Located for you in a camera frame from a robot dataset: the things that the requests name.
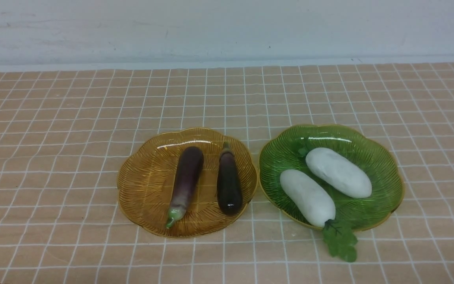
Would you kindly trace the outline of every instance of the eggplant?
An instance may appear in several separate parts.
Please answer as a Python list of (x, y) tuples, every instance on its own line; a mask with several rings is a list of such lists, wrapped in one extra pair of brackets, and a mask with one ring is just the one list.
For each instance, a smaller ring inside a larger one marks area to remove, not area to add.
[(181, 220), (190, 206), (204, 164), (204, 155), (197, 147), (188, 147), (180, 155), (173, 185), (173, 196), (167, 210), (166, 228)]
[(227, 216), (238, 214), (243, 208), (243, 193), (234, 153), (228, 142), (223, 143), (216, 180), (218, 207)]

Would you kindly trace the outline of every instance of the artificial vegetable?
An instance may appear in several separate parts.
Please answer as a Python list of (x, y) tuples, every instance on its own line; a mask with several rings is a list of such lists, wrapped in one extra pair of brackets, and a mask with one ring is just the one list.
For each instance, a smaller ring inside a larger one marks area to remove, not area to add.
[(372, 194), (371, 180), (357, 165), (328, 148), (315, 148), (306, 155), (310, 171), (352, 198)]
[(186, 148), (178, 160), (173, 196), (167, 211), (166, 228), (181, 220), (192, 201), (204, 164), (204, 155), (197, 147)]
[(216, 180), (216, 198), (220, 210), (228, 215), (238, 214), (243, 208), (243, 193), (236, 159), (228, 142), (223, 143)]
[(322, 228), (323, 241), (332, 257), (347, 262), (357, 259), (357, 238), (344, 221), (335, 219), (335, 204), (330, 195), (312, 178), (296, 169), (287, 169), (280, 175), (283, 191), (295, 203), (304, 218)]

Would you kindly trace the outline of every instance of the white wall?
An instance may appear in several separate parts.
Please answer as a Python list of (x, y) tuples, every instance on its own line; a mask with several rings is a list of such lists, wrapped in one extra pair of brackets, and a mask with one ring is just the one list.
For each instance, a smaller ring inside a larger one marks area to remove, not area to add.
[(0, 65), (454, 54), (454, 0), (0, 0)]

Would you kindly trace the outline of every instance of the green glass plate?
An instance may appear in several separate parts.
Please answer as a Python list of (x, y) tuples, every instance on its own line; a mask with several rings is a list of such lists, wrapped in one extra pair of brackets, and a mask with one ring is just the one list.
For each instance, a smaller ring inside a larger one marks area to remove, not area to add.
[[(312, 174), (305, 155), (317, 147), (330, 148), (362, 169), (371, 180), (371, 196), (350, 198)], [(320, 184), (335, 203), (335, 219), (346, 221), (355, 232), (369, 230), (386, 221), (398, 208), (405, 193), (391, 153), (379, 143), (343, 125), (292, 126), (263, 147), (259, 167), (261, 187), (270, 202), (294, 221), (315, 230), (321, 228), (310, 225), (281, 188), (279, 175), (286, 169), (300, 170)]]

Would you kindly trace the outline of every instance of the scalloped plate edge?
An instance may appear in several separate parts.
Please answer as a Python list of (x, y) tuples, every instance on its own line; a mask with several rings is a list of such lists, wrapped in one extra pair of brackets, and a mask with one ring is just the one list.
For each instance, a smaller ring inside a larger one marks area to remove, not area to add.
[[(238, 141), (239, 143), (241, 143), (245, 149), (247, 150), (247, 152), (249, 153), (249, 156), (250, 156), (250, 163), (251, 165), (253, 166), (253, 169), (255, 171), (255, 177), (256, 177), (256, 182), (255, 182), (255, 188), (249, 198), (249, 200), (247, 201), (247, 203), (243, 206), (243, 208), (241, 209), (241, 211), (238, 213), (237, 217), (235, 219), (232, 220), (232, 222), (225, 226), (224, 228), (220, 229), (220, 230), (225, 230), (225, 228), (229, 227), (230, 225), (232, 225), (234, 222), (236, 222), (241, 216), (242, 214), (245, 213), (245, 210), (247, 209), (247, 207), (250, 205), (251, 201), (253, 200), (253, 197), (255, 196), (255, 193), (257, 192), (257, 189), (258, 188), (262, 188), (261, 185), (260, 185), (260, 171), (259, 171), (259, 168), (257, 167), (257, 165), (254, 163), (253, 161), (253, 155), (250, 153), (250, 149), (248, 149), (248, 147), (239, 139), (235, 138), (235, 137), (232, 137), (232, 136), (229, 136), (229, 135), (224, 135), (222, 133), (220, 133), (219, 131), (216, 131), (214, 129), (211, 129), (211, 128), (207, 128), (207, 127), (191, 127), (191, 128), (186, 128), (186, 129), (182, 129), (180, 131), (169, 131), (169, 132), (166, 132), (166, 133), (161, 133), (161, 134), (158, 134), (158, 135), (155, 135), (153, 137), (151, 137), (149, 140), (146, 140), (141, 146), (140, 148), (138, 148), (137, 151), (135, 151), (132, 155), (128, 156), (128, 158), (124, 161), (124, 163), (121, 165), (121, 168), (119, 169), (119, 172), (117, 173), (117, 191), (119, 191), (119, 187), (120, 187), (120, 174), (121, 174), (121, 171), (124, 167), (127, 167), (128, 166), (128, 163), (130, 163), (130, 161), (134, 158), (134, 156), (137, 154), (137, 153), (140, 153), (140, 151), (143, 151), (143, 148), (145, 146), (145, 144), (147, 144), (148, 142), (150, 142), (150, 140), (153, 140), (161, 135), (171, 135), (171, 134), (177, 134), (177, 133), (184, 133), (184, 132), (188, 132), (188, 131), (194, 131), (194, 130), (204, 130), (204, 131), (211, 131), (211, 132), (214, 132), (214, 133), (218, 133), (219, 135), (221, 135), (222, 137), (227, 137), (231, 140), (236, 140)], [(149, 230), (148, 228), (145, 228), (144, 226), (141, 226), (140, 224), (134, 222), (128, 215), (127, 213), (125, 212), (125, 210), (122, 210), (121, 206), (120, 206), (120, 192), (118, 192), (118, 195), (117, 195), (117, 201), (118, 201), (118, 207), (119, 207), (119, 210), (122, 212), (122, 214), (124, 214), (124, 216), (126, 216), (126, 218), (131, 221), (132, 223), (134, 223), (135, 225), (137, 226), (140, 226), (141, 228), (143, 228), (144, 230), (146, 230), (147, 232), (150, 232), (151, 234), (153, 235), (156, 235), (156, 236), (159, 236), (159, 237), (165, 237), (166, 239), (192, 239), (192, 238), (195, 238), (195, 237), (202, 237), (202, 236), (205, 236), (205, 235), (209, 235), (209, 234), (214, 234), (215, 232), (219, 232), (220, 230), (216, 230), (216, 231), (212, 231), (212, 232), (208, 232), (208, 233), (204, 233), (204, 234), (199, 234), (199, 235), (193, 235), (193, 236), (189, 236), (189, 237), (174, 237), (174, 236), (167, 236), (167, 235), (163, 235), (163, 234), (157, 234), (156, 232), (152, 231), (152, 230)]]
[[(402, 204), (402, 201), (404, 201), (404, 196), (406, 195), (406, 184), (404, 182), (404, 179), (402, 178), (402, 175), (400, 174), (400, 171), (399, 171), (399, 168), (398, 168), (398, 164), (397, 164), (397, 159), (395, 156), (393, 156), (393, 153), (391, 153), (391, 151), (389, 151), (388, 149), (386, 149), (386, 147), (384, 147), (382, 144), (378, 143), (377, 141), (374, 141), (372, 139), (369, 139), (368, 137), (364, 136), (364, 134), (360, 133), (359, 131), (357, 131), (356, 129), (354, 128), (351, 128), (351, 127), (348, 127), (348, 126), (345, 126), (345, 125), (341, 125), (341, 124), (320, 124), (320, 125), (317, 125), (317, 124), (296, 124), (296, 125), (292, 125), (290, 126), (289, 128), (285, 129), (284, 131), (282, 131), (278, 136), (276, 136), (275, 138), (269, 140), (266, 144), (264, 144), (264, 146), (262, 147), (262, 149), (260, 150), (260, 153), (259, 153), (259, 161), (258, 161), (258, 166), (259, 166), (259, 174), (260, 174), (260, 156), (262, 155), (262, 152), (266, 149), (267, 145), (269, 145), (271, 142), (273, 141), (276, 141), (277, 139), (281, 138), (281, 136), (286, 133), (287, 131), (290, 131), (292, 128), (296, 128), (296, 127), (303, 127), (303, 126), (306, 126), (306, 127), (313, 127), (313, 128), (321, 128), (321, 127), (336, 127), (336, 128), (343, 128), (343, 129), (346, 129), (348, 131), (353, 131), (355, 133), (358, 133), (362, 138), (364, 138), (365, 140), (368, 140), (369, 142), (373, 143), (373, 144), (377, 144), (378, 146), (380, 146), (382, 149), (384, 149), (387, 153), (389, 153), (390, 157), (392, 158), (392, 160), (394, 161), (394, 163), (396, 164), (397, 166), (397, 175), (398, 175), (398, 178), (400, 178), (400, 181), (401, 181), (401, 185), (402, 185), (402, 194), (400, 195), (400, 200), (398, 201), (397, 205), (388, 213), (386, 214), (385, 218), (383, 218), (381, 221), (379, 221), (378, 223), (372, 225), (372, 226), (368, 226), (366, 228), (361, 228), (361, 229), (356, 229), (356, 230), (353, 230), (354, 232), (362, 232), (362, 231), (367, 231), (367, 230), (370, 230), (370, 229), (373, 229), (373, 228), (376, 228), (377, 226), (380, 226), (382, 223), (385, 223), (389, 217), (391, 216), (391, 214), (393, 214), (393, 212), (395, 212), (398, 207), (400, 207), (400, 205)], [(283, 212), (283, 214), (285, 214), (288, 218), (292, 219), (293, 221), (303, 225), (304, 227), (307, 227), (307, 228), (310, 228), (310, 229), (314, 229), (314, 230), (319, 230), (321, 231), (322, 228), (319, 228), (319, 227), (316, 227), (316, 226), (313, 226), (313, 225), (309, 225), (309, 224), (306, 224), (306, 223), (303, 223), (299, 220), (297, 220), (296, 218), (292, 217), (290, 214), (288, 214), (285, 210), (279, 208), (278, 205), (276, 205), (276, 203), (271, 199), (269, 198), (269, 196), (267, 195), (266, 193), (266, 189), (263, 187), (262, 185), (262, 182), (261, 182), (261, 178), (259, 177), (258, 178), (258, 181), (259, 181), (259, 186), (260, 186), (260, 189), (262, 189), (262, 192), (263, 194), (265, 195), (265, 197), (270, 201), (270, 203), (272, 203), (272, 205), (274, 205), (276, 208), (278, 208), (281, 212)]]

